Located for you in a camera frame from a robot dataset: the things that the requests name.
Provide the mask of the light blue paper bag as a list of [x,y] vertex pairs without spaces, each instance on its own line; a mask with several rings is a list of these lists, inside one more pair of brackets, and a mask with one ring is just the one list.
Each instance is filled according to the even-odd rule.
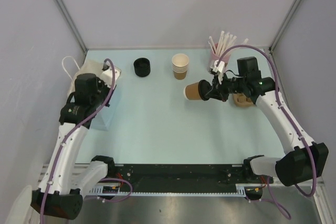
[[59,122],[77,125],[93,112],[97,114],[83,124],[88,129],[107,131],[110,126],[120,95],[114,88],[114,71],[112,85],[106,98],[96,98],[97,78],[102,74],[105,62],[87,60],[71,78],[66,105],[61,109]]

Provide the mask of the single brown paper cup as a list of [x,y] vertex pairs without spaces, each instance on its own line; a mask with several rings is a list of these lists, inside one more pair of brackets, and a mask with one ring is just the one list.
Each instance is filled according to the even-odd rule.
[[195,101],[202,100],[200,91],[199,91],[199,82],[189,84],[184,88],[184,96],[187,100]]

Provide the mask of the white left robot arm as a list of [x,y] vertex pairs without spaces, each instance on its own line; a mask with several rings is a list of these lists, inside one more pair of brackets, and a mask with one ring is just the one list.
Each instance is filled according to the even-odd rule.
[[96,155],[76,178],[72,173],[92,119],[109,106],[119,76],[117,70],[106,70],[99,77],[84,73],[75,79],[75,90],[60,112],[57,142],[47,171],[32,192],[31,206],[38,213],[74,220],[89,190],[100,180],[110,182],[115,178],[113,158],[101,155]]

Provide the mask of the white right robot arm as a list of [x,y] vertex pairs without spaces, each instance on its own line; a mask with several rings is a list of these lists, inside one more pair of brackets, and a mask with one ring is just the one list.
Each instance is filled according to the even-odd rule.
[[212,68],[212,87],[207,98],[225,101],[230,94],[242,93],[266,116],[275,130],[284,152],[282,158],[263,155],[244,160],[243,179],[254,183],[261,175],[277,177],[285,186],[292,186],[322,175],[329,150],[317,144],[299,125],[284,103],[271,77],[263,78],[255,57],[237,60],[237,77],[228,78],[224,63],[216,60]]

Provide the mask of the single black cup lid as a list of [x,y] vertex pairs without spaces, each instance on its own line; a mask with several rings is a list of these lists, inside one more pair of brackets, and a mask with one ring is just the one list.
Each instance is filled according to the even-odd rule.
[[212,89],[211,84],[206,80],[201,80],[198,83],[198,93],[199,93],[200,98],[203,101],[209,100],[209,97],[207,94],[211,91],[211,89]]

